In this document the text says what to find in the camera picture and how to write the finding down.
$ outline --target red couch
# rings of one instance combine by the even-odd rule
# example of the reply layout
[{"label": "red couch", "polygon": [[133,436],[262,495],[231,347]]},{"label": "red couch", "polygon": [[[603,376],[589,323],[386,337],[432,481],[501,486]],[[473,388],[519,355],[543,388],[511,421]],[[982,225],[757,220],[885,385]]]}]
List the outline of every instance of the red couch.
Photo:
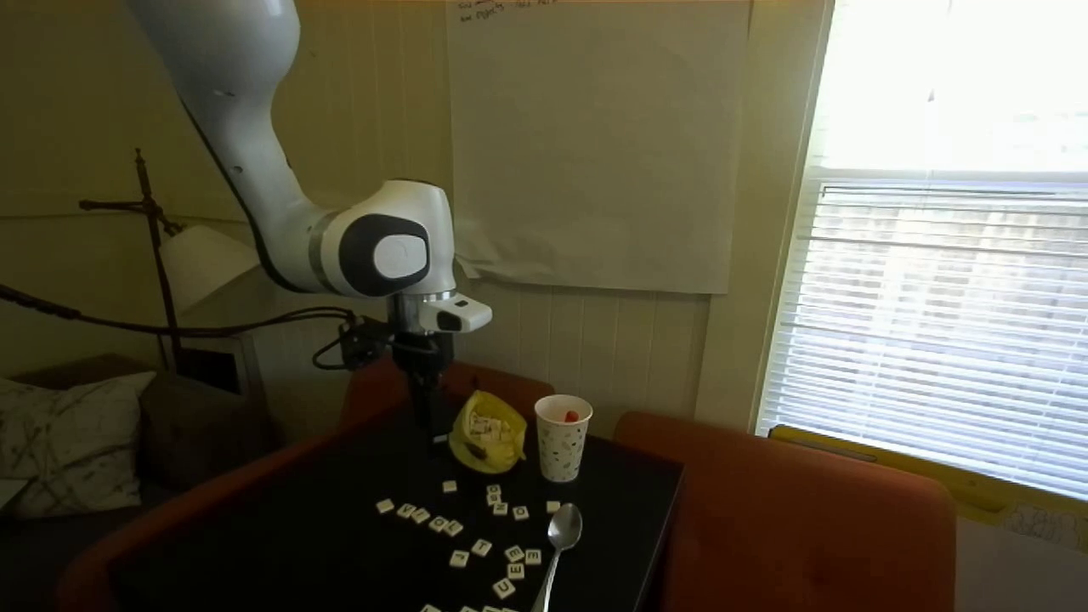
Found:
[{"label": "red couch", "polygon": [[616,441],[683,463],[663,612],[952,612],[956,516],[943,486],[663,415]]}]

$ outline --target wall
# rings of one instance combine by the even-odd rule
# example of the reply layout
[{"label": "wall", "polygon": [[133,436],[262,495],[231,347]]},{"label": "wall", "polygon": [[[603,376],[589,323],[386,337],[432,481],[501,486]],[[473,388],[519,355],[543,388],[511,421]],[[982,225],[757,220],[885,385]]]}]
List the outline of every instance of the wall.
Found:
[{"label": "wall", "polygon": [[[371,194],[382,177],[447,185],[446,23],[438,0],[299,0],[297,72],[279,132],[322,206]],[[755,0],[744,98],[738,246],[725,301],[551,293],[462,282],[495,323],[459,344],[462,360],[547,378],[589,396],[599,429],[623,408],[748,424],[792,220],[792,191],[815,79],[824,5]],[[177,219],[243,235],[231,194],[173,101],[119,0],[0,0],[0,282],[124,320],[154,320],[156,293],[133,219],[72,216],[77,199],[137,199],[133,147]],[[197,320],[249,320],[309,302],[382,312],[382,302],[251,286]],[[309,367],[330,323],[249,337],[269,404],[292,438],[325,432],[343,376]],[[44,320],[0,302],[0,370],[154,344]],[[1085,610],[1088,561],[1037,540],[963,526],[963,612]]]}]

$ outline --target paper cup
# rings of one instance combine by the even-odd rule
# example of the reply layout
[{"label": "paper cup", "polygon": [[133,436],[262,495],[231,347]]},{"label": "paper cup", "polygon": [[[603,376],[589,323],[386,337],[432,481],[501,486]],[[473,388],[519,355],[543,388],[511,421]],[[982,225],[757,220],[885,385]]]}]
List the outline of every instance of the paper cup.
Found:
[{"label": "paper cup", "polygon": [[537,415],[537,459],[547,482],[573,482],[583,457],[591,404],[573,396],[543,396]]}]

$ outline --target white cup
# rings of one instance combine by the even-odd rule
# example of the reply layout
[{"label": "white cup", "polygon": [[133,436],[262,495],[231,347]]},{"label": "white cup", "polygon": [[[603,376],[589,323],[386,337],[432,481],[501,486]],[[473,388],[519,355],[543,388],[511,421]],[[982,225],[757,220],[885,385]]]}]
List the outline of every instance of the white cup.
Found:
[{"label": "white cup", "polygon": [[543,396],[537,415],[537,459],[547,482],[573,482],[583,457],[591,404],[578,396]]}]

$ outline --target black table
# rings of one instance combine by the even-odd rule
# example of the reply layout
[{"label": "black table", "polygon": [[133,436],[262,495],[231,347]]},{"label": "black table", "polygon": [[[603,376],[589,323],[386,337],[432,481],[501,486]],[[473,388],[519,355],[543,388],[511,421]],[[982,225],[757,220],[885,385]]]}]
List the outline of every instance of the black table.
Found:
[{"label": "black table", "polygon": [[[487,503],[492,482],[507,516],[492,516]],[[543,506],[570,499],[583,510],[583,540],[560,561],[555,610],[634,612],[650,599],[675,486],[674,463],[604,438],[589,438],[581,481],[570,486],[547,486],[534,463],[477,475],[398,412],[124,559],[113,568],[113,584],[121,610],[154,612],[531,610],[551,559]],[[404,503],[459,520],[462,533],[432,531],[432,516],[398,516]],[[473,554],[468,568],[447,568],[453,550],[468,550],[478,539],[492,550]],[[511,544],[540,547],[543,561],[523,566],[515,592],[501,599],[492,584],[507,574]]]}]

